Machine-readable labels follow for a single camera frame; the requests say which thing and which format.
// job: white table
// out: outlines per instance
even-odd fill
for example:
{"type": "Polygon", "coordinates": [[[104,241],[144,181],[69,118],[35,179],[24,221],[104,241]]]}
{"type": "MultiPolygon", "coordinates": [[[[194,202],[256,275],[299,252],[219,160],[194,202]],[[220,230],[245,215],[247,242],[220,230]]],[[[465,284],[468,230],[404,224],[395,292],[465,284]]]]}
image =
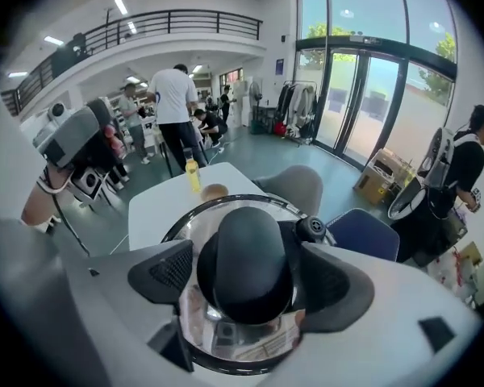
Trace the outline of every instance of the white table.
{"type": "MultiPolygon", "coordinates": [[[[265,193],[233,165],[223,162],[199,170],[201,186],[222,184],[230,195],[265,193]]],[[[174,177],[136,195],[129,202],[129,250],[160,243],[169,229],[187,212],[202,204],[192,192],[186,174],[174,177]]]]}

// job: yellow bottle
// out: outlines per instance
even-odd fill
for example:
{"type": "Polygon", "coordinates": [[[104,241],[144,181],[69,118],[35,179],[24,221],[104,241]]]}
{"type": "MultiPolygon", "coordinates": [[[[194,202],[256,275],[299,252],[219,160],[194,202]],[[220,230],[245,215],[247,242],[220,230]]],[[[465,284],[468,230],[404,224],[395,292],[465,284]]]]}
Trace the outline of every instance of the yellow bottle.
{"type": "Polygon", "coordinates": [[[186,176],[190,181],[190,187],[192,188],[192,192],[199,193],[201,192],[201,180],[199,178],[199,165],[194,160],[194,155],[192,154],[192,149],[187,148],[183,151],[185,153],[186,159],[186,176]]]}

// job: blue chair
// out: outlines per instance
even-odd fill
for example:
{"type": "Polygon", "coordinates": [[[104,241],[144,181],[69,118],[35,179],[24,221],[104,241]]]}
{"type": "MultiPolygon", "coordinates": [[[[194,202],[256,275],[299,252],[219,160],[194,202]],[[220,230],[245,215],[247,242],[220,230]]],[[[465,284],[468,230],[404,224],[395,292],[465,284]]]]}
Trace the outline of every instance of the blue chair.
{"type": "Polygon", "coordinates": [[[330,221],[327,229],[339,248],[396,261],[400,237],[391,227],[365,210],[349,210],[330,221]]]}

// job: black railing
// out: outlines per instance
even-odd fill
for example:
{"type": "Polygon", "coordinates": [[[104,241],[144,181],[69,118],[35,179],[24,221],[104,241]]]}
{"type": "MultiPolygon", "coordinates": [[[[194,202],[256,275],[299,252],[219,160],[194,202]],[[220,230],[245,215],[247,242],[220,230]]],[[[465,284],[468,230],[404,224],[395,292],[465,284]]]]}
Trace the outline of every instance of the black railing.
{"type": "Polygon", "coordinates": [[[14,116],[51,81],[77,63],[129,41],[169,33],[220,33],[260,39],[262,21],[214,10],[163,10],[114,20],[79,33],[32,70],[18,89],[2,92],[14,116]]]}

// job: sky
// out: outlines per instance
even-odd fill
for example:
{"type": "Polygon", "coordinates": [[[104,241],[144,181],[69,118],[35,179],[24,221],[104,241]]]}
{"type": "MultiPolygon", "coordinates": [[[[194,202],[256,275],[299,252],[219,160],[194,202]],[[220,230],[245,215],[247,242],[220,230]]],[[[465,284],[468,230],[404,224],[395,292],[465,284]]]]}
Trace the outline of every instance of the sky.
{"type": "MultiPolygon", "coordinates": [[[[411,44],[430,52],[436,52],[439,41],[447,31],[455,36],[448,3],[445,0],[407,0],[411,44]]],[[[317,22],[326,23],[326,0],[302,0],[302,30],[305,37],[308,27],[317,22]]],[[[332,27],[361,31],[364,35],[406,42],[406,22],[403,0],[332,0],[332,27]]],[[[383,80],[382,85],[391,86],[398,65],[393,62],[375,62],[373,80],[383,80]]],[[[424,89],[419,77],[420,67],[410,64],[407,84],[424,89]]]]}

